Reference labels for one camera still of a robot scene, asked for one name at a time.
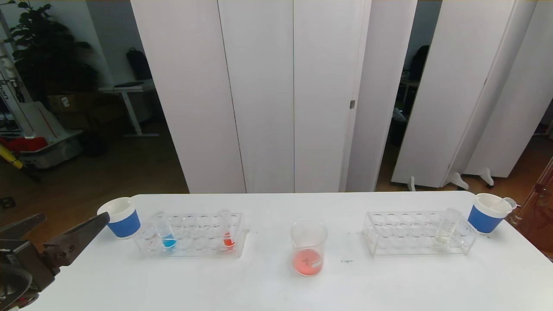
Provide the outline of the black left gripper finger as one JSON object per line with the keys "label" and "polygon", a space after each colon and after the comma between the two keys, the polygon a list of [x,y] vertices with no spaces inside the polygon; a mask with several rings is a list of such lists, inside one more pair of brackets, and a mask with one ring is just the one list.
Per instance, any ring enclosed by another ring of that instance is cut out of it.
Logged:
{"label": "black left gripper finger", "polygon": [[41,256],[52,274],[57,275],[61,267],[71,265],[109,221],[109,214],[104,212],[45,242]]}
{"label": "black left gripper finger", "polygon": [[8,224],[0,229],[1,240],[18,240],[23,238],[41,223],[47,220],[44,214],[35,214],[25,219]]}

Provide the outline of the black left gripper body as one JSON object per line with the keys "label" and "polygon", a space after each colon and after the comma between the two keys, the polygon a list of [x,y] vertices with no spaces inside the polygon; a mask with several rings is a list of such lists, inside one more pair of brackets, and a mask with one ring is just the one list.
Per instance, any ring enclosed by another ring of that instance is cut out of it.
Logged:
{"label": "black left gripper body", "polygon": [[1,310],[15,311],[35,302],[55,275],[29,241],[1,240]]}

